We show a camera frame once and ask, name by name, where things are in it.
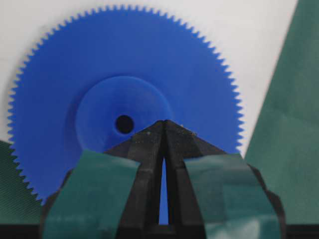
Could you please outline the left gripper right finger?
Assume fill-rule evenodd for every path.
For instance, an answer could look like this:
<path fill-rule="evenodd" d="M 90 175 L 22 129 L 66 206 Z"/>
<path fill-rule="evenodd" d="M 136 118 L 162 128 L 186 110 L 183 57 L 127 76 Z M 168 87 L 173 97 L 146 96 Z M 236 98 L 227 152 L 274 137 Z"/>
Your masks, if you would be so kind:
<path fill-rule="evenodd" d="M 261 173 L 166 120 L 169 222 L 180 239 L 284 239 L 285 213 Z"/>

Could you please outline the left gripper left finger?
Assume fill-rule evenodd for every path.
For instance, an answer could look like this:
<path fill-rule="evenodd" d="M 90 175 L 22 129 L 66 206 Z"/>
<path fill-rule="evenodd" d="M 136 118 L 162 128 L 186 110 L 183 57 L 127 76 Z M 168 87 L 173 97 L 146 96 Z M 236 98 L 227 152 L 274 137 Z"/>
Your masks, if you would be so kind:
<path fill-rule="evenodd" d="M 42 222 L 44 239 L 146 239 L 159 222 L 163 121 L 106 153 L 85 150 Z"/>

